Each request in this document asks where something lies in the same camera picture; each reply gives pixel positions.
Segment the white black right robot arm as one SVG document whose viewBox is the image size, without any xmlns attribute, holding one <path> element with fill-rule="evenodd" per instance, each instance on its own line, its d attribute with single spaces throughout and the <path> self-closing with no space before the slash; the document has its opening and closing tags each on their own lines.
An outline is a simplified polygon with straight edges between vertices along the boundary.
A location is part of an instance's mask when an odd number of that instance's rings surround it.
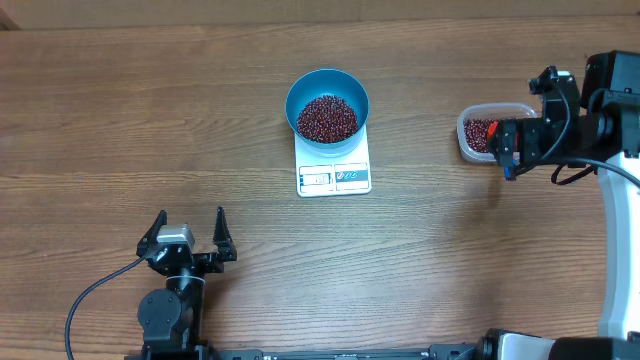
<svg viewBox="0 0 640 360">
<path fill-rule="evenodd" d="M 528 82 L 538 117 L 493 121 L 486 151 L 508 181 L 542 166 L 595 175 L 606 230 L 605 293 L 594 337 L 549 339 L 491 329 L 465 359 L 639 360 L 639 56 L 612 50 L 590 56 L 581 85 L 555 66 Z"/>
</svg>

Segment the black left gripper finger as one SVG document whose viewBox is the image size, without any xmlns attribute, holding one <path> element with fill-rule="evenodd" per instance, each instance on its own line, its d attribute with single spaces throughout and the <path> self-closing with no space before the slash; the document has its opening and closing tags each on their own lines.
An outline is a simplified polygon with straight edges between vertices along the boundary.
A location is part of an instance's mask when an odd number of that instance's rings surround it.
<svg viewBox="0 0 640 360">
<path fill-rule="evenodd" d="M 167 224 L 168 215 L 165 210 L 161 210 L 151 227 L 137 243 L 136 255 L 140 258 L 147 257 L 158 245 L 158 234 L 163 226 Z"/>
<path fill-rule="evenodd" d="M 216 224 L 212 241 L 217 247 L 221 262 L 237 260 L 237 249 L 229 232 L 225 211 L 222 207 L 217 208 Z"/>
</svg>

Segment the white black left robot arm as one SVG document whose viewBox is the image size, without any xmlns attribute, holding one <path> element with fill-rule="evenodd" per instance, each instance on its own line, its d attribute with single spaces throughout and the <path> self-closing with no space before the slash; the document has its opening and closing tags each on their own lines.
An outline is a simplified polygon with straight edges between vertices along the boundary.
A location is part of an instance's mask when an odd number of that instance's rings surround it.
<svg viewBox="0 0 640 360">
<path fill-rule="evenodd" d="M 193 251 L 195 238 L 189 225 L 170 225 L 167 212 L 159 212 L 137 244 L 136 255 L 165 277 L 165 286 L 141 300 L 137 319 L 143 329 L 141 359 L 212 360 L 221 356 L 201 338 L 205 276 L 222 273 L 224 264 L 237 259 L 224 209 L 219 207 L 211 252 Z"/>
</svg>

